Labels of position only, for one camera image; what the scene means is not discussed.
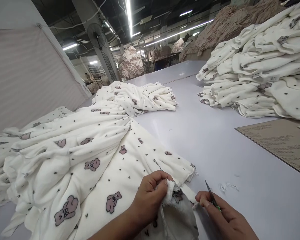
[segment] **scissors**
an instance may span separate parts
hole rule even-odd
[[[213,194],[212,194],[212,192],[211,192],[211,189],[209,188],[209,185],[207,184],[207,181],[206,181],[206,185],[207,185],[207,188],[208,188],[209,193],[210,193],[211,203],[212,203],[216,208],[218,208],[219,211],[221,212],[221,209],[220,209],[220,207],[218,206],[218,204],[217,204],[217,202],[216,202],[216,199],[214,198],[214,196],[213,196]]]

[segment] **hand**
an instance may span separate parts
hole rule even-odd
[[[158,215],[162,200],[167,195],[167,179],[173,181],[168,173],[160,170],[143,177],[136,196],[128,209],[140,229],[145,228]]]
[[[209,192],[198,192],[196,200],[202,207],[206,208],[209,217],[218,226],[223,239],[258,240],[257,235],[241,213],[236,211],[218,195],[213,193],[213,196],[222,212],[210,203],[211,199]]]

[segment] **table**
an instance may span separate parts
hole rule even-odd
[[[196,165],[199,175],[188,184],[194,192],[207,190],[207,180],[215,193],[246,217],[260,240],[300,239],[300,173],[234,129],[275,118],[250,119],[229,107],[212,108],[200,103],[196,94],[204,84],[190,75],[204,63],[185,63],[147,74],[146,79],[132,79],[138,86],[165,83],[179,103],[176,111],[149,112],[135,120],[171,152]],[[178,80],[180,71],[190,77]],[[239,192],[232,188],[221,192],[219,183],[227,182],[235,184]],[[14,210],[13,203],[0,208],[0,233]],[[199,239],[216,239],[213,225],[201,207],[195,215]],[[10,239],[29,238],[30,232],[22,224]]]

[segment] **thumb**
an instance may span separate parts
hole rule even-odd
[[[164,199],[164,197],[167,195],[168,191],[168,183],[167,180],[162,180],[158,186],[157,189],[153,191],[153,194],[156,196],[156,199],[160,202]]]
[[[218,226],[221,233],[224,233],[225,236],[230,236],[233,229],[230,227],[227,220],[223,217],[222,213],[217,209],[214,205],[212,205],[209,201],[204,198],[200,199],[200,205],[205,207],[209,217],[214,221],[214,223]]]

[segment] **label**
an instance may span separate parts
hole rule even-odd
[[[257,77],[261,77],[261,76],[262,76],[262,72],[258,72],[253,75],[253,78],[257,78]]]
[[[270,77],[270,81],[279,81],[279,75],[274,75]]]

